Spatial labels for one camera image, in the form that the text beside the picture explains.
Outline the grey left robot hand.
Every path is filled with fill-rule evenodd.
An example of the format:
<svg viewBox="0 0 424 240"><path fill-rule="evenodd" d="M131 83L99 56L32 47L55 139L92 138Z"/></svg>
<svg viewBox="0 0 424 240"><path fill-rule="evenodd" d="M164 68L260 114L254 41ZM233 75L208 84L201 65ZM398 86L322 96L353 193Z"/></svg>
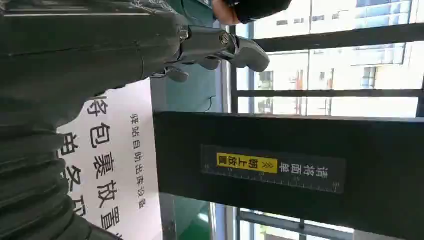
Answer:
<svg viewBox="0 0 424 240"><path fill-rule="evenodd" d="M225 60L264 71L254 41L194 26L172 12L7 13L0 18L0 129L52 129L83 104L147 78L184 81L178 64L214 70Z"/></svg>

